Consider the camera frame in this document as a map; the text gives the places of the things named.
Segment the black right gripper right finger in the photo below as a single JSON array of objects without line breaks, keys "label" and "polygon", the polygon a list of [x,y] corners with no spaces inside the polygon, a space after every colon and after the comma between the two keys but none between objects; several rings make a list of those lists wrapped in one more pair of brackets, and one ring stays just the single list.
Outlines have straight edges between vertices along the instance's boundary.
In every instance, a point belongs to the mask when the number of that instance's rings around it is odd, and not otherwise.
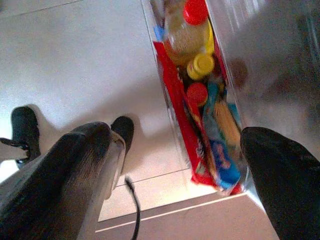
[{"label": "black right gripper right finger", "polygon": [[246,127],[241,151],[265,212],[281,240],[320,238],[320,162],[300,143]]}]

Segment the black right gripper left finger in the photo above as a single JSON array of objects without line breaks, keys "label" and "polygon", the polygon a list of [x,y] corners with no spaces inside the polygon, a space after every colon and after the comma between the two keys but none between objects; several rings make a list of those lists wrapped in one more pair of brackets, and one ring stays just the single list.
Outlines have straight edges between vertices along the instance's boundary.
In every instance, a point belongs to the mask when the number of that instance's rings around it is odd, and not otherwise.
[{"label": "black right gripper left finger", "polygon": [[93,205],[111,140],[106,123],[81,125],[63,135],[45,155],[3,181],[1,239],[77,239]]}]

